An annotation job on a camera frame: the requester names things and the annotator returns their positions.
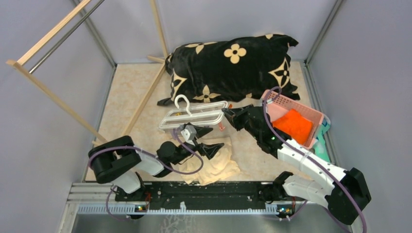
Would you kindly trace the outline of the white clip hanger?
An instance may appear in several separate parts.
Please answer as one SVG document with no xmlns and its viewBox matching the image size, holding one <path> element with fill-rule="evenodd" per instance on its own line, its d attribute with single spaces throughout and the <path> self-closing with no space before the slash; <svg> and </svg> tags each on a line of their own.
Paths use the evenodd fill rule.
<svg viewBox="0 0 412 233">
<path fill-rule="evenodd" d="M 185 95 L 178 95 L 175 100 L 175 109 L 166 113 L 160 121 L 158 128 L 167 131 L 178 128 L 185 123 L 191 123 L 200 127 L 211 127 L 218 125 L 224 117 L 222 108 L 227 108 L 227 101 L 218 101 L 212 103 L 202 103 L 191 106 Z M 182 116 L 174 116 L 174 113 L 182 112 Z"/>
</svg>

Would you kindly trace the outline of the cream boxer underwear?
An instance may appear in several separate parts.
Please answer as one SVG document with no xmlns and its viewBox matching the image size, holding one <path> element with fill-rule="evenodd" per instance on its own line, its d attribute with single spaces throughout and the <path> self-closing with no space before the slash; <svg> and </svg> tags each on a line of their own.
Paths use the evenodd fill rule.
<svg viewBox="0 0 412 233">
<path fill-rule="evenodd" d="M 187 184 L 198 182 L 200 185 L 208 185 L 217 181 L 240 174 L 240 168 L 236 161 L 232 160 L 232 142 L 229 137 L 205 139 L 205 144 L 223 143 L 224 146 L 218 150 L 212 159 L 202 156 L 204 166 L 195 174 L 182 175 Z"/>
</svg>

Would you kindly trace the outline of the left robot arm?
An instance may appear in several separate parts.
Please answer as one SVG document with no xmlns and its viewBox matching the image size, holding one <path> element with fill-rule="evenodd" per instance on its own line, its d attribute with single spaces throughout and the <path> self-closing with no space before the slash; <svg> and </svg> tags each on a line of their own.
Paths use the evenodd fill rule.
<svg viewBox="0 0 412 233">
<path fill-rule="evenodd" d="M 173 139 L 161 144 L 155 154 L 138 148 L 128 135 L 104 143 L 88 152 L 88 166 L 93 170 L 96 182 L 110 183 L 124 191 L 132 200 L 144 198 L 146 188 L 137 172 L 142 170 L 153 177 L 164 177 L 171 172 L 192 175 L 200 172 L 205 160 L 212 159 L 224 143 L 205 144 L 197 140 L 212 132 L 212 128 L 185 123 L 172 130 Z M 180 171 L 172 167 L 183 160 L 195 156 L 200 160 L 198 168 Z"/>
</svg>

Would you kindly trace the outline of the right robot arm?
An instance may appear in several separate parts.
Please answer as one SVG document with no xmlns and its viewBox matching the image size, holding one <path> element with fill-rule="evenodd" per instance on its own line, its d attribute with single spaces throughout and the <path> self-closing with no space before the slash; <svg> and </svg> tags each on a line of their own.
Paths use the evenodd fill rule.
<svg viewBox="0 0 412 233">
<path fill-rule="evenodd" d="M 299 197 L 326 208 L 339 222 L 351 225 L 359 218 L 365 221 L 363 210 L 371 201 L 364 174 L 336 166 L 303 148 L 295 140 L 287 140 L 271 126 L 269 115 L 262 107 L 223 108 L 222 112 L 236 130 L 246 130 L 267 154 L 286 162 L 308 176 L 283 172 L 274 180 L 274 195 L 279 200 Z"/>
</svg>

